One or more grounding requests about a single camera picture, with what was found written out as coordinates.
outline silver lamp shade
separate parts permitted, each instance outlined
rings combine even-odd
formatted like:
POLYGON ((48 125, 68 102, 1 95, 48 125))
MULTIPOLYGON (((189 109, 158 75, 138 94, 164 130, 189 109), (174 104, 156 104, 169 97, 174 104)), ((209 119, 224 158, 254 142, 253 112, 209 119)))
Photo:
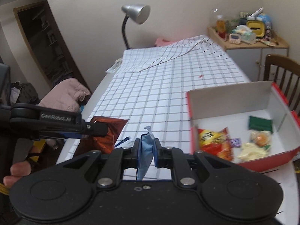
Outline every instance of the silver lamp shade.
POLYGON ((123 5, 122 11, 134 22, 141 25, 146 22, 150 15, 149 5, 123 5))

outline wooden chair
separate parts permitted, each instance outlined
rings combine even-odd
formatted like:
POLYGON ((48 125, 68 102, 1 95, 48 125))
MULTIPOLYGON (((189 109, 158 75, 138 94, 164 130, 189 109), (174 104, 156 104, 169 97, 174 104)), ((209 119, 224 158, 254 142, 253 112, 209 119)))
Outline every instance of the wooden chair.
POLYGON ((277 66, 276 68, 276 73, 274 76, 273 81, 277 83, 278 81, 278 73, 280 68, 283 69, 283 74, 282 78, 279 79, 279 88, 282 92, 284 92, 284 95, 287 97, 289 100, 289 107, 291 108, 292 111, 296 111, 299 102, 300 102, 300 92, 297 91, 297 87, 299 84, 299 78, 300 78, 300 65, 295 62, 294 60, 282 56, 282 55, 277 55, 277 54, 269 54, 266 56, 265 59, 265 72, 264 72, 264 77, 263 80, 269 80, 270 78, 270 69, 271 66, 275 65, 277 66), (288 81, 286 81, 286 75, 287 71, 290 74, 288 81), (296 101, 293 101, 295 95, 298 95, 296 101))

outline human hand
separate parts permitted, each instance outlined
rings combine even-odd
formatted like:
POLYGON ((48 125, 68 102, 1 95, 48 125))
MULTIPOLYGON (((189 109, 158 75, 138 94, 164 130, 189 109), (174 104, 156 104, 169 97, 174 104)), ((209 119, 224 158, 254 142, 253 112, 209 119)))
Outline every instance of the human hand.
POLYGON ((28 161, 18 162, 11 166, 11 176, 5 176, 3 178, 3 184, 7 187, 11 187, 21 177, 27 176, 31 173, 31 165, 28 161))

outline desk lamp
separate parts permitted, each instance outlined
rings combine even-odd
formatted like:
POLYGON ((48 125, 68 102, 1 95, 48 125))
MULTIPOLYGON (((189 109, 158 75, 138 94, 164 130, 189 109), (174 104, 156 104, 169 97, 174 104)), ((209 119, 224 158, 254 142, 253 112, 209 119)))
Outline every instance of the desk lamp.
POLYGON ((127 50, 130 49, 128 45, 128 41, 125 34, 125 25, 130 17, 134 22, 141 25, 146 22, 150 14, 150 6, 149 5, 123 5, 122 11, 126 14, 123 25, 122 25, 122 35, 123 40, 126 45, 127 50))

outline white cabinet door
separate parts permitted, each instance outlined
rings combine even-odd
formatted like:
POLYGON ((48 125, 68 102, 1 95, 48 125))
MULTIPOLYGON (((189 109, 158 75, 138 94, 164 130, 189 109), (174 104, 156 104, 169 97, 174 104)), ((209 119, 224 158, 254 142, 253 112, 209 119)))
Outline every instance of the white cabinet door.
POLYGON ((231 49, 226 52, 251 81, 257 81, 261 49, 231 49))
MULTIPOLYGON (((262 63, 260 64, 260 73, 259 73, 259 80, 263 80, 263 75, 265 72, 265 61, 266 61, 266 56, 268 54, 279 54, 283 56, 287 56, 287 49, 279 49, 279 48, 264 48, 262 50, 262 63)), ((269 80, 274 79, 274 75, 276 72, 277 67, 272 65, 270 69, 270 78, 269 80)), ((278 79, 281 79, 282 72, 280 71, 278 74, 278 79)))

